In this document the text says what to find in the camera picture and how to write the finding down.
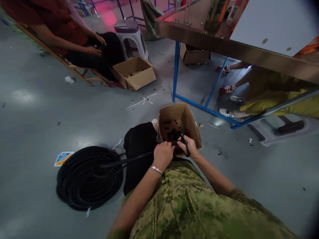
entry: hand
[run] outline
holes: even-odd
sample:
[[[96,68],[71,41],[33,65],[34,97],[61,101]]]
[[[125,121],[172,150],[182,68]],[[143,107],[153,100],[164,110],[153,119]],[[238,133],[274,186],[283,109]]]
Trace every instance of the hand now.
[[[190,137],[187,137],[186,135],[184,135],[184,138],[185,138],[187,145],[188,145],[190,158],[192,160],[196,161],[196,159],[199,159],[200,153],[198,152],[198,150],[196,148],[195,141],[193,139],[191,139]],[[185,153],[187,153],[185,144],[183,144],[180,141],[177,141],[177,144],[182,150],[184,150]]]
[[[87,46],[85,48],[85,53],[88,53],[88,54],[92,54],[92,55],[98,55],[98,56],[101,56],[102,57],[102,51],[101,50],[98,50],[96,49],[96,45],[93,47],[93,46]]]
[[[106,42],[103,37],[100,37],[99,35],[95,34],[95,38],[102,44],[106,45]]]
[[[171,142],[165,141],[158,144],[154,150],[153,166],[157,167],[162,173],[172,161],[174,148],[175,146],[172,147]]]

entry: silver bracelet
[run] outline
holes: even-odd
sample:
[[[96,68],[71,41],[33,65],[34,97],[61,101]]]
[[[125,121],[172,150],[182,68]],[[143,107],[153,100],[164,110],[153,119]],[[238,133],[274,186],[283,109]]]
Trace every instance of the silver bracelet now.
[[[159,172],[161,175],[163,174],[163,173],[161,172],[161,170],[159,170],[157,167],[155,167],[155,166],[153,166],[153,165],[151,165],[150,168],[154,169],[156,172]]]

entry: red shirt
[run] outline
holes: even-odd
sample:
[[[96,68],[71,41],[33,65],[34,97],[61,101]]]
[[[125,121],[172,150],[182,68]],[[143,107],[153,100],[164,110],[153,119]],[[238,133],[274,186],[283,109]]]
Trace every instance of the red shirt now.
[[[87,35],[71,18],[64,0],[0,0],[2,8],[17,23],[25,25],[45,24],[54,35],[84,46]],[[68,51],[54,47],[62,56]]]

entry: folding chair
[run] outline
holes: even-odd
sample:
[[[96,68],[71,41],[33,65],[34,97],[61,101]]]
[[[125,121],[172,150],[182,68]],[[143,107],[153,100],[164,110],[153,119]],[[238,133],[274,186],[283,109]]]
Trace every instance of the folding chair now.
[[[67,68],[70,69],[75,75],[77,75],[80,79],[82,79],[85,83],[87,83],[89,86],[93,86],[89,81],[101,81],[106,86],[111,87],[111,84],[105,79],[96,69],[92,68],[83,68],[78,67],[70,62],[68,62],[65,58],[61,57],[60,54],[58,54],[54,49],[52,49],[49,45],[47,45],[43,40],[41,40],[34,31],[32,31],[27,26],[24,26],[22,24],[16,25],[21,31],[23,31],[27,36],[29,36],[31,39],[33,39],[36,43],[38,43],[40,46],[42,46],[47,52],[49,52],[53,57],[58,59],[63,65],[65,65]],[[87,78],[85,77],[86,73],[91,70],[94,75],[97,76],[97,78]]]

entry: scissors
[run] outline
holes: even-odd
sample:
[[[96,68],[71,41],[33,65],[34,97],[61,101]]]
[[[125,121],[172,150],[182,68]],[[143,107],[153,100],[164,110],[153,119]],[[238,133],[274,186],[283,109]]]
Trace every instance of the scissors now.
[[[181,141],[183,144],[185,144],[185,146],[186,146],[186,151],[187,151],[187,153],[185,153],[185,156],[186,156],[186,157],[189,157],[189,156],[190,156],[190,153],[189,153],[189,149],[188,149],[188,145],[187,145],[186,139],[184,138],[185,134],[184,134],[184,128],[183,128],[182,122],[180,123],[180,131],[181,131],[180,141]]]

